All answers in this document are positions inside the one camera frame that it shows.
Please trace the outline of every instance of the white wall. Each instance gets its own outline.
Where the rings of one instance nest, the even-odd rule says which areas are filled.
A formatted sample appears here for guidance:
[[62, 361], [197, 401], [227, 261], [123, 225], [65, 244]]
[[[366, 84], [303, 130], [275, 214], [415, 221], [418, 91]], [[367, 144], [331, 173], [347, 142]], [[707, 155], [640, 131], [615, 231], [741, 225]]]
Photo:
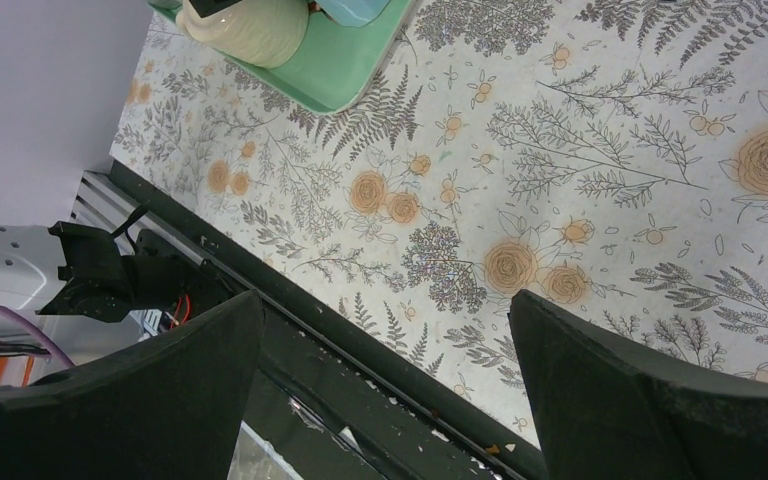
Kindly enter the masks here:
[[68, 219], [81, 173], [109, 168], [150, 18], [143, 0], [0, 0], [0, 224]]

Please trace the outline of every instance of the light blue cup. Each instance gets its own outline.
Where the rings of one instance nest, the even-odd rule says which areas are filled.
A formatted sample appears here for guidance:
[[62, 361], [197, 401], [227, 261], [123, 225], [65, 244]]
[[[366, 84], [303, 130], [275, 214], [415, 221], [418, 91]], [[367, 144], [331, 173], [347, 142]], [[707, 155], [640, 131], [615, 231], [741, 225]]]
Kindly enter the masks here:
[[335, 22], [346, 27], [362, 27], [375, 20], [390, 0], [316, 0]]

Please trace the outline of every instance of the tablecloth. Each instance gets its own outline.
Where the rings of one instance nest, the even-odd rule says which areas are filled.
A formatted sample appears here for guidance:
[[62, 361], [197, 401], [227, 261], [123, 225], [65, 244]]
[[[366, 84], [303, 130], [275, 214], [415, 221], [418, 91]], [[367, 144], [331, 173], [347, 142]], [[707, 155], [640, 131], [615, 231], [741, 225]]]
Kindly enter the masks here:
[[768, 1], [421, 0], [330, 117], [155, 18], [111, 154], [533, 444], [522, 288], [768, 382]]

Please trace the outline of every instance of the green tray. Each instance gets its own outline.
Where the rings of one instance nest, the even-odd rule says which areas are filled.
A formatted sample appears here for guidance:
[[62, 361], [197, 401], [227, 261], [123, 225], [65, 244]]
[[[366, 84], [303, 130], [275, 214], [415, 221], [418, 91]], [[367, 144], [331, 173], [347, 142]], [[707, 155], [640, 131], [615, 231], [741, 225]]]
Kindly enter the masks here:
[[[391, 0], [378, 18], [360, 28], [313, 15], [299, 50], [278, 68], [267, 70], [223, 55], [311, 112], [334, 114], [363, 96], [415, 1]], [[175, 11], [152, 8], [175, 23]]]

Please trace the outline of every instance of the tray rim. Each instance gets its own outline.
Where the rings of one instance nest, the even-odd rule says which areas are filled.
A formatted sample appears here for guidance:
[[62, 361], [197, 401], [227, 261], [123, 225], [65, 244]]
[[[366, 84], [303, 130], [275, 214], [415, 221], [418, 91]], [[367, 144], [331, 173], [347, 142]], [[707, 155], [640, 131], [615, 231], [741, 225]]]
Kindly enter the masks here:
[[[224, 52], [222, 52], [220, 50], [217, 50], [215, 48], [213, 48], [212, 50], [217, 52], [217, 53], [219, 53], [223, 57], [225, 57], [228, 61], [230, 61], [234, 65], [237, 65], [238, 67], [240, 67], [243, 70], [245, 70], [246, 73], [248, 73], [249, 75], [255, 76], [258, 80], [263, 82], [265, 85], [268, 85], [269, 87], [274, 88], [277, 92], [281, 93], [281, 95], [284, 95], [285, 97], [287, 97], [291, 101], [293, 101], [296, 104], [300, 105], [305, 110], [308, 110], [309, 112], [314, 113], [316, 115], [336, 115], [336, 114], [338, 114], [340, 112], [343, 112], [343, 111], [348, 110], [349, 108], [353, 107], [364, 95], [366, 95], [366, 92], [367, 92], [367, 90], [369, 90], [369, 86], [372, 84], [372, 79], [375, 77], [375, 74], [379, 70], [381, 70], [381, 67], [384, 65], [384, 63], [387, 62], [388, 57], [390, 55], [390, 52], [393, 49], [393, 43], [396, 41], [396, 37], [399, 34], [399, 30], [401, 30], [401, 28], [405, 25], [405, 23], [407, 23], [408, 19], [413, 16], [414, 9], [416, 8], [416, 6], [418, 4], [418, 0], [405, 0], [405, 1], [406, 1], [406, 6], [405, 6], [404, 10], [402, 11], [402, 15], [399, 18], [398, 23], [396, 24], [397, 25], [396, 28], [393, 29], [393, 31], [390, 34], [390, 39], [387, 42], [387, 48], [383, 50], [381, 56], [378, 58], [378, 61], [375, 64], [375, 67], [370, 71], [370, 74], [369, 74], [368, 78], [366, 79], [366, 83], [363, 84], [363, 86], [355, 93], [355, 95], [351, 99], [349, 99], [348, 102], [346, 102], [345, 104], [340, 105], [340, 106], [338, 106], [336, 108], [332, 108], [332, 109], [317, 108], [317, 107], [315, 107], [313, 105], [310, 105], [308, 102], [305, 102], [304, 100], [299, 100], [299, 99], [293, 97], [292, 95], [288, 94], [283, 89], [281, 89], [280, 87], [276, 86], [275, 84], [273, 84], [272, 82], [270, 82], [266, 78], [264, 78], [264, 76], [260, 72], [258, 72], [257, 67], [255, 67], [254, 65], [246, 63], [246, 62], [244, 62], [244, 61], [242, 61], [242, 60], [240, 60], [240, 59], [238, 59], [236, 57], [228, 55], [228, 54], [226, 54], [226, 53], [224, 53]], [[147, 5], [149, 7], [151, 7], [152, 10], [154, 10], [158, 15], [160, 15], [163, 18], [165, 18], [166, 21], [168, 21], [168, 22], [172, 23], [173, 25], [175, 25], [175, 11], [174, 10], [170, 10], [170, 9], [167, 9], [167, 8], [161, 8], [161, 7], [158, 7], [156, 5], [152, 5], [151, 3], [147, 3]]]

